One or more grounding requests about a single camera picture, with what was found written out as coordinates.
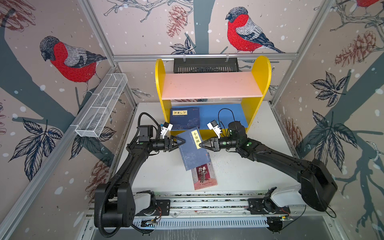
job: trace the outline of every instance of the black plastic basket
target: black plastic basket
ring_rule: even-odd
[[[174,73],[238,72],[237,58],[175,58]]]

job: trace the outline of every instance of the gray floor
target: gray floor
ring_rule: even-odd
[[[266,228],[202,228],[183,230],[156,230],[150,236],[142,236],[136,230],[121,229],[111,240],[327,240],[332,239],[323,217],[301,217],[280,234],[272,234]],[[98,231],[92,240],[105,240]]]

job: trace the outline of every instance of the yellow label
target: yellow label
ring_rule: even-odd
[[[193,137],[193,140],[195,140],[195,144],[196,144],[197,149],[201,148],[199,146],[199,144],[201,143],[201,139],[199,137],[199,133],[197,132],[197,130],[192,131],[192,137]]]
[[[182,111],[172,111],[172,115],[187,115],[188,110],[182,110]]]

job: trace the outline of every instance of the bird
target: bird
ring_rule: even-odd
[[[341,3],[339,3],[339,5],[342,5],[342,4],[349,2],[349,1],[351,1],[351,0],[345,0]],[[368,14],[367,7],[371,6],[374,3],[377,3],[380,0],[355,0],[355,1],[356,1],[356,8],[357,7],[364,7],[365,8],[365,14],[363,15],[363,16],[365,16]]]
[[[236,53],[239,51],[252,53],[262,48],[284,53],[277,49],[263,30],[252,21],[245,7],[232,8],[225,19],[228,20],[228,41],[237,49]]]
[[[88,80],[93,75],[97,76],[98,64],[107,59],[84,48],[72,47],[53,36],[47,36],[41,41],[40,51],[44,61],[49,59],[66,79],[76,83],[87,83],[83,96],[91,92],[88,90]]]

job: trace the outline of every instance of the white table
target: white table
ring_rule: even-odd
[[[126,144],[134,137],[137,130],[137,119],[142,112],[150,114],[159,124],[164,123],[164,115],[160,103],[139,103]],[[141,125],[146,124],[153,124],[153,122],[149,117],[143,115]],[[266,101],[261,104],[248,132],[248,137],[260,141],[274,150],[292,156],[272,110]],[[220,152],[209,151],[209,154],[218,185],[201,189],[205,194],[210,192],[264,191],[271,187],[287,187],[298,184],[296,180],[288,175],[266,164],[241,158],[237,153],[221,150]],[[128,151],[124,148],[118,169],[127,156]],[[132,191],[144,190],[170,192],[172,194],[197,193],[194,190],[191,170],[185,170],[178,149],[172,152],[160,152],[158,155],[150,156],[144,162],[134,180]]]

